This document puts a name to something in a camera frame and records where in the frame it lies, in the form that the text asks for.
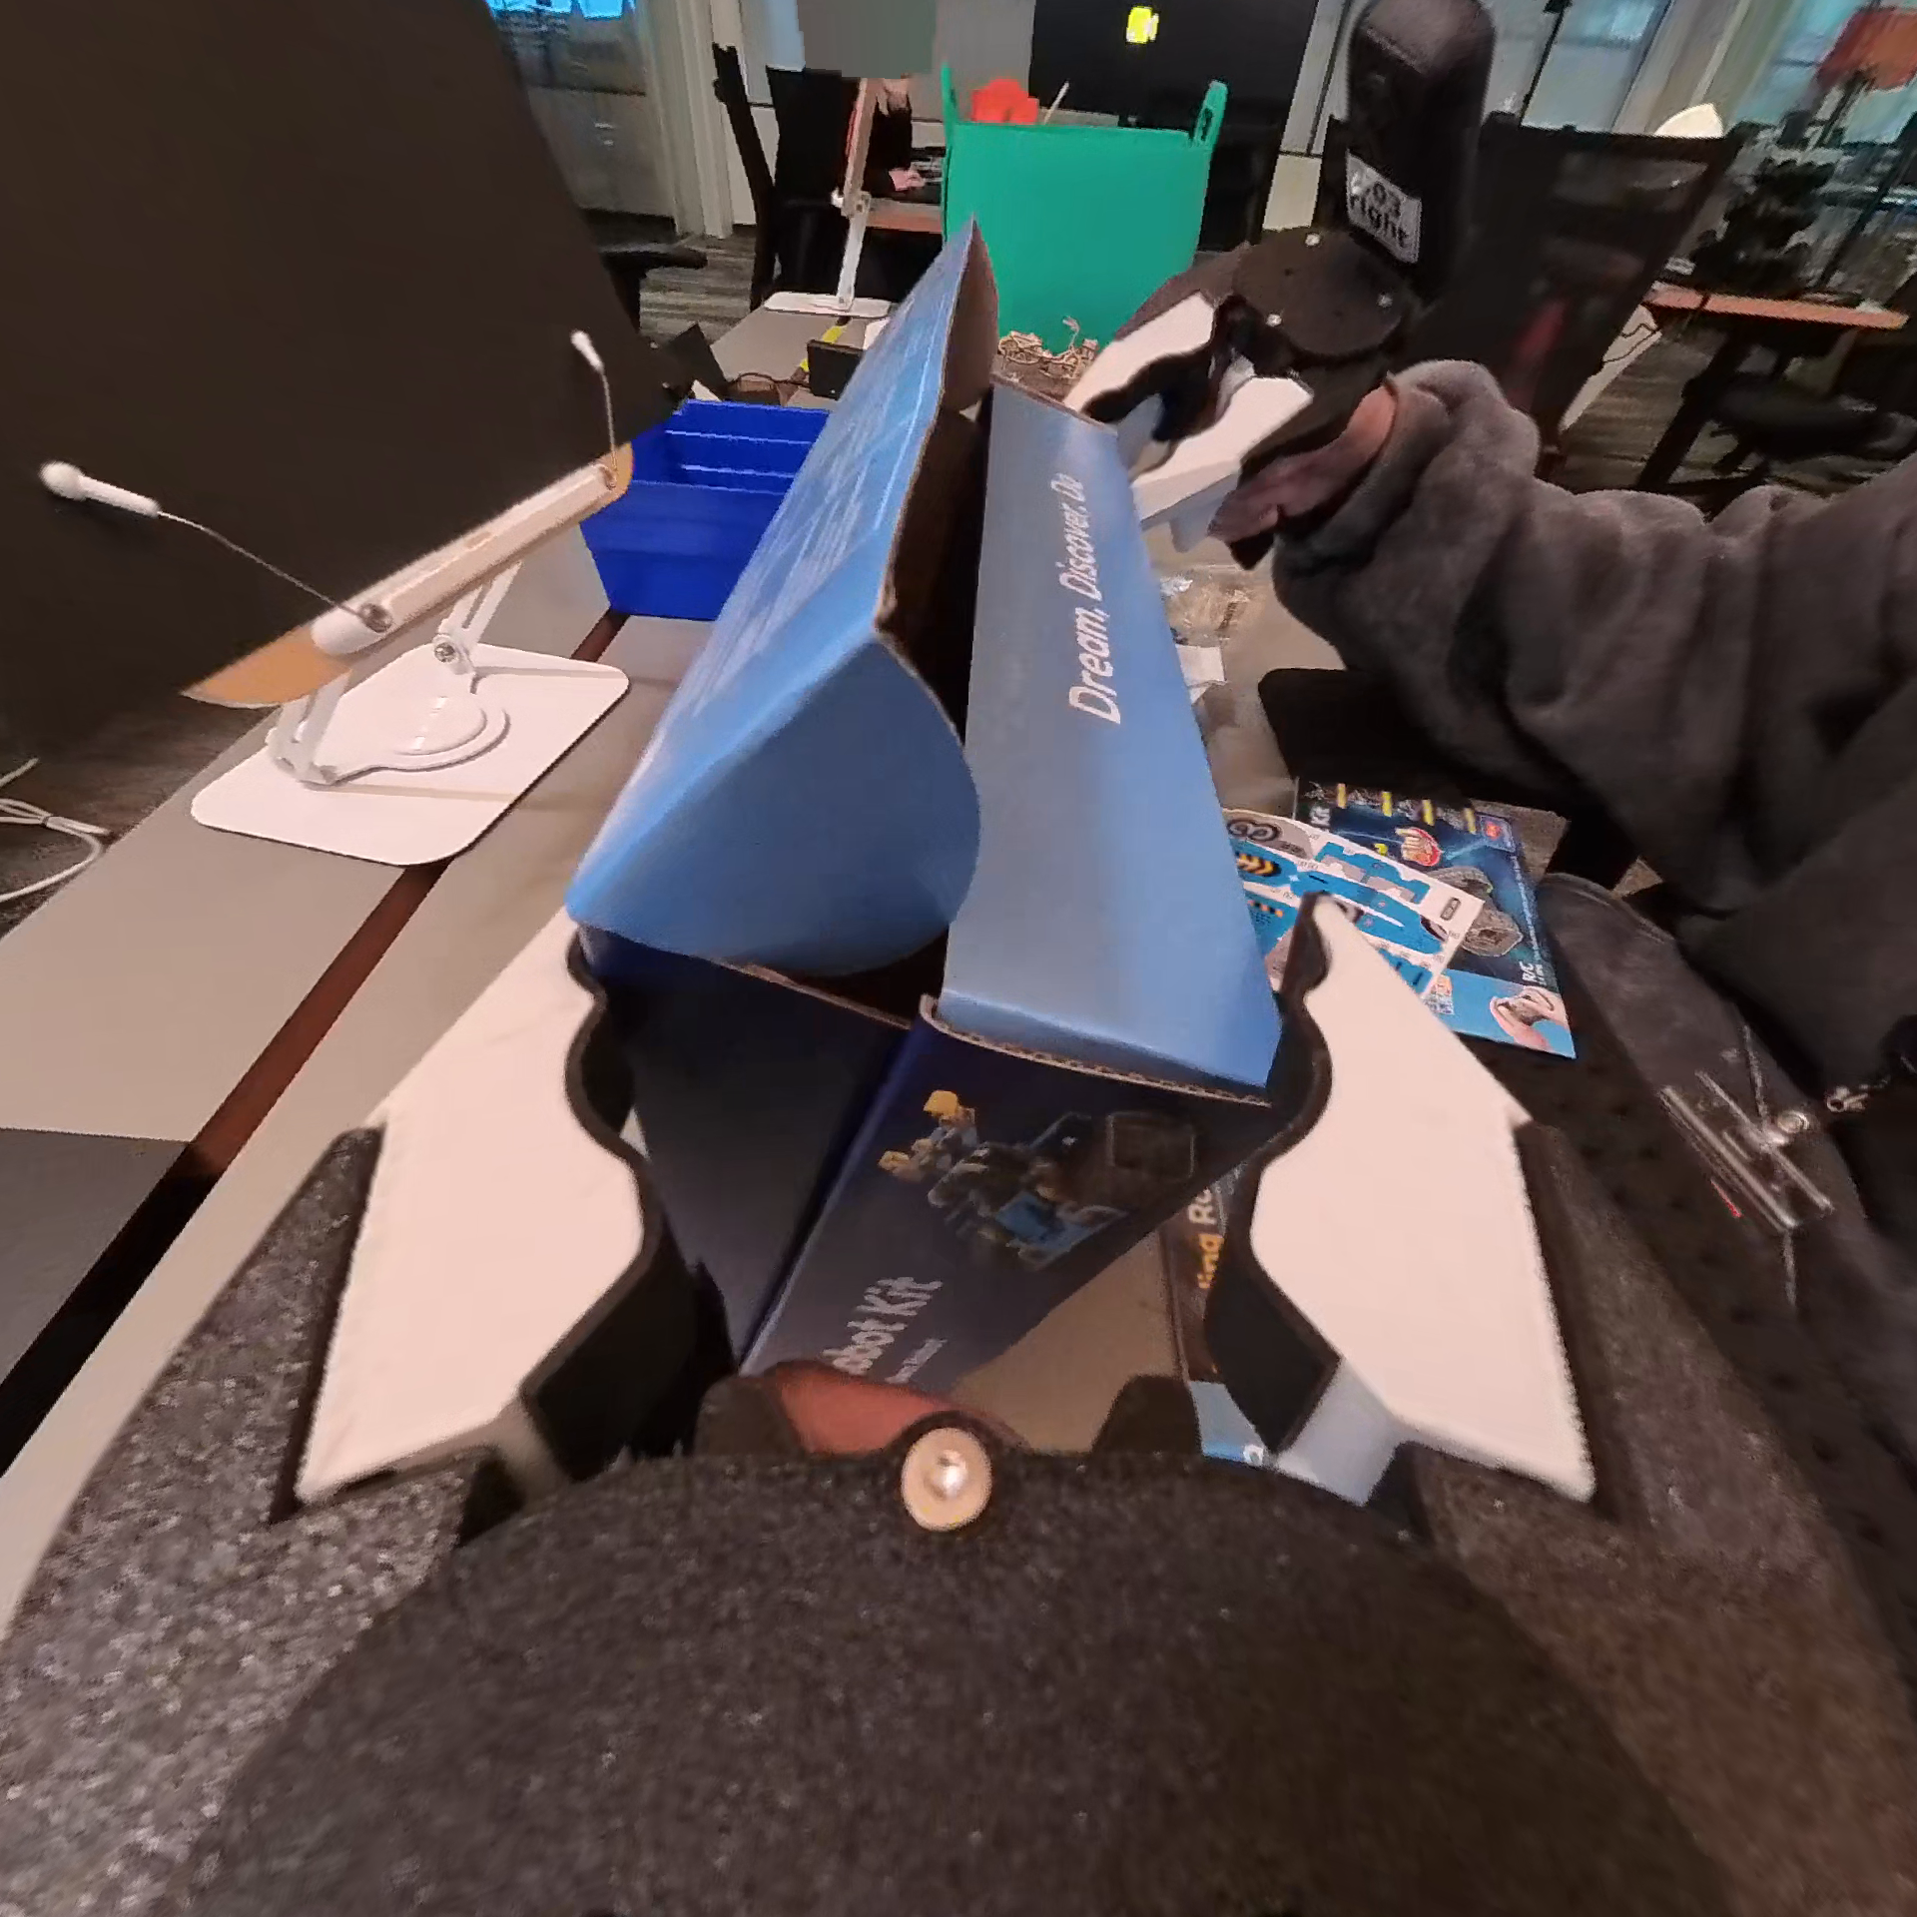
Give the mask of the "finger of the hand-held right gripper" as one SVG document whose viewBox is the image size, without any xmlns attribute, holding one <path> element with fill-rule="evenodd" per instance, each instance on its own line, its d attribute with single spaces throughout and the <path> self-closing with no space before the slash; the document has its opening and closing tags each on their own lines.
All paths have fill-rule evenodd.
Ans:
<svg viewBox="0 0 1917 1917">
<path fill-rule="evenodd" d="M 1295 375 L 1245 375 L 1213 419 L 1162 441 L 1164 404 L 1151 400 L 1118 432 L 1143 532 L 1166 532 L 1182 553 L 1203 541 L 1250 467 L 1274 451 L 1309 408 L 1312 391 Z"/>
<path fill-rule="evenodd" d="M 1071 411 L 1110 426 L 1212 426 L 1235 396 L 1245 327 L 1242 295 L 1190 295 L 1102 350 Z"/>
</svg>

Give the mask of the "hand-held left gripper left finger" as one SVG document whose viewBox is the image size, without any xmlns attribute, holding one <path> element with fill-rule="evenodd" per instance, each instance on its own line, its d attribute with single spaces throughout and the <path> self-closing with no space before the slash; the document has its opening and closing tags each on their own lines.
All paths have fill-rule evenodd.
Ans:
<svg viewBox="0 0 1917 1917">
<path fill-rule="evenodd" d="M 668 1422 L 702 1280 L 628 1105 L 606 995 L 560 913 L 371 1113 L 301 1503 L 475 1454 L 538 1500 Z"/>
</svg>

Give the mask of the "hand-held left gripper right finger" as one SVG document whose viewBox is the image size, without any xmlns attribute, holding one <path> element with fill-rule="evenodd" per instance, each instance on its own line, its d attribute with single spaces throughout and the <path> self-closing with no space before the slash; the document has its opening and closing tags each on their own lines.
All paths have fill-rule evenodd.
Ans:
<svg viewBox="0 0 1917 1917">
<path fill-rule="evenodd" d="M 1279 1009 L 1280 1124 L 1206 1304 L 1253 1461 L 1365 1503 L 1418 1446 L 1591 1502 L 1530 1115 L 1330 900 L 1301 910 Z"/>
</svg>

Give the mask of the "clear labelled parts bag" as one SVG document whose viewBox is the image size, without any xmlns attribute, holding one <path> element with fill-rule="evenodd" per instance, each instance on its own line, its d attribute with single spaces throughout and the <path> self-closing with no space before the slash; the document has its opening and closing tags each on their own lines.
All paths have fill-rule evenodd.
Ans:
<svg viewBox="0 0 1917 1917">
<path fill-rule="evenodd" d="M 1256 592 L 1235 566 L 1175 568 L 1156 587 L 1190 706 L 1198 709 L 1231 682 L 1231 646 L 1253 621 Z"/>
</svg>

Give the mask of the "small blue leaflet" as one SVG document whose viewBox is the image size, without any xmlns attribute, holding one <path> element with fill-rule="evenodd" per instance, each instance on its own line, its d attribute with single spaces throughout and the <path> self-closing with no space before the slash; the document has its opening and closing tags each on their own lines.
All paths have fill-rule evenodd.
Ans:
<svg viewBox="0 0 1917 1917">
<path fill-rule="evenodd" d="M 1427 1005 L 1462 1039 L 1574 1054 L 1543 906 L 1518 820 L 1474 800 L 1439 800 L 1387 788 L 1301 781 L 1296 815 L 1312 829 L 1380 856 L 1428 893 L 1471 895 L 1460 934 Z"/>
</svg>

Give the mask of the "blue robot kit box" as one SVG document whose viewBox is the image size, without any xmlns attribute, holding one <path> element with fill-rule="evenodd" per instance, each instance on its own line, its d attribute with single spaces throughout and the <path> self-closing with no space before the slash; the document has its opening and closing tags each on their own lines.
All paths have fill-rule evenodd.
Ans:
<svg viewBox="0 0 1917 1917">
<path fill-rule="evenodd" d="M 1279 1127 L 1280 1014 L 1106 426 L 895 311 L 567 891 L 734 1365 L 948 1394 Z"/>
</svg>

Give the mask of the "blue sticker sheet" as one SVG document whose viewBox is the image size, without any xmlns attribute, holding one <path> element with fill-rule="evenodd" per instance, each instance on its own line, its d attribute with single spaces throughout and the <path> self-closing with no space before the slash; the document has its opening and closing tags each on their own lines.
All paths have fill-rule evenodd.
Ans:
<svg viewBox="0 0 1917 1917">
<path fill-rule="evenodd" d="M 1474 893 L 1332 831 L 1242 807 L 1225 811 L 1225 825 L 1274 990 L 1312 897 L 1334 903 L 1421 1000 L 1439 989 L 1479 919 Z"/>
</svg>

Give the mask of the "white desk stand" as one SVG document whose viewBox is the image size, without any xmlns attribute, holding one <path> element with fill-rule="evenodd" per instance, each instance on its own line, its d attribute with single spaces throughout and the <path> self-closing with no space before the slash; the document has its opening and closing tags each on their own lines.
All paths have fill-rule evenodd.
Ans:
<svg viewBox="0 0 1917 1917">
<path fill-rule="evenodd" d="M 846 218 L 846 239 L 829 311 L 840 320 L 877 321 L 891 312 L 891 303 L 863 297 L 856 290 L 857 266 L 872 218 L 872 189 L 867 182 L 872 157 L 872 133 L 885 112 L 910 109 L 909 79 L 861 79 L 846 126 L 846 167 L 837 204 Z"/>
<path fill-rule="evenodd" d="M 298 671 L 295 694 L 279 702 L 265 746 L 195 799 L 198 823 L 390 868 L 431 865 L 473 847 L 625 701 L 633 682 L 617 667 L 491 638 L 528 555 L 633 482 L 606 361 L 581 327 L 568 346 L 600 388 L 606 451 L 355 597 L 76 463 L 38 467 L 47 496 L 203 537 L 314 610 L 279 638 L 288 671 Z"/>
</svg>

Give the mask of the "wooden top desk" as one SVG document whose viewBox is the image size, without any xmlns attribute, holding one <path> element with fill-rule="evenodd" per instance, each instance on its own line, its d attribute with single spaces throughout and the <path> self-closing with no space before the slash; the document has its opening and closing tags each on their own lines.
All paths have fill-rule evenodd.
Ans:
<svg viewBox="0 0 1917 1917">
<path fill-rule="evenodd" d="M 1875 432 L 1875 411 L 1860 400 L 1798 391 L 1786 372 L 1857 341 L 1913 350 L 1911 288 L 1896 303 L 1846 303 L 1826 295 L 1713 295 L 1656 281 L 1644 303 L 1660 321 L 1716 333 L 1712 358 L 1685 384 L 1676 415 L 1636 474 L 1636 491 L 1646 492 L 1734 496 L 1776 463 L 1860 453 Z M 1733 441 L 1733 453 L 1716 463 L 1712 480 L 1682 484 L 1680 471 L 1710 430 Z"/>
</svg>

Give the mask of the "wooden model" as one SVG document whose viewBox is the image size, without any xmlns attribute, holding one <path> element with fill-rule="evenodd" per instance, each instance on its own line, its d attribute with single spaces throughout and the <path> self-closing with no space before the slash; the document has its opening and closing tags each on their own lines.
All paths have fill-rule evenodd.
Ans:
<svg viewBox="0 0 1917 1917">
<path fill-rule="evenodd" d="M 1065 345 L 1057 350 L 1033 331 L 1002 331 L 993 361 L 996 382 L 1048 402 L 1065 402 L 1099 353 L 1099 342 L 1083 335 L 1074 321 L 1069 321 L 1065 331 Z"/>
</svg>

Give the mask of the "teal folder stand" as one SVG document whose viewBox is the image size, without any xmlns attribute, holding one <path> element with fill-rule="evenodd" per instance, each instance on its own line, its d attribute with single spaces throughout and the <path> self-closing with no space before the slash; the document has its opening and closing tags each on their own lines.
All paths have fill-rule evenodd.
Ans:
<svg viewBox="0 0 1917 1917">
<path fill-rule="evenodd" d="M 943 231 L 977 229 L 999 333 L 1106 345 L 1190 270 L 1228 97 L 1210 83 L 1186 129 L 982 124 L 943 70 Z"/>
</svg>

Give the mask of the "black mesh office chair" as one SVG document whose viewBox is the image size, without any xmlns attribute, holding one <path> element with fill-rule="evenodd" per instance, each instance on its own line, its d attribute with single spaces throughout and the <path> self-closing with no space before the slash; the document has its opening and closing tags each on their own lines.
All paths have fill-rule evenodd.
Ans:
<svg viewBox="0 0 1917 1917">
<path fill-rule="evenodd" d="M 1555 453 L 1577 394 L 1612 361 L 1724 182 L 1742 140 L 1710 102 L 1649 133 L 1534 128 L 1495 112 L 1479 142 L 1477 264 L 1487 368 Z"/>
</svg>

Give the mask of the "black display board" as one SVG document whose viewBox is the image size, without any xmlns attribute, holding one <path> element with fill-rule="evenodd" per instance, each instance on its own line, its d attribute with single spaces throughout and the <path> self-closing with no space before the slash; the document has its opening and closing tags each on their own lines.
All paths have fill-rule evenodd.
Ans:
<svg viewBox="0 0 1917 1917">
<path fill-rule="evenodd" d="M 1192 118 L 1213 83 L 1228 109 L 1283 121 L 1317 3 L 1035 3 L 1029 89 L 1078 112 Z"/>
</svg>

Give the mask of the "blue plastic bin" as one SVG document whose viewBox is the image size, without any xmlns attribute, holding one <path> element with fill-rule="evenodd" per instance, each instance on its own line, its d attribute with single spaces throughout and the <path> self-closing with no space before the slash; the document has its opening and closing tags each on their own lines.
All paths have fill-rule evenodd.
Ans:
<svg viewBox="0 0 1917 1917">
<path fill-rule="evenodd" d="M 686 400 L 644 434 L 625 492 L 581 523 L 606 610 L 714 621 L 827 417 L 818 407 Z"/>
</svg>

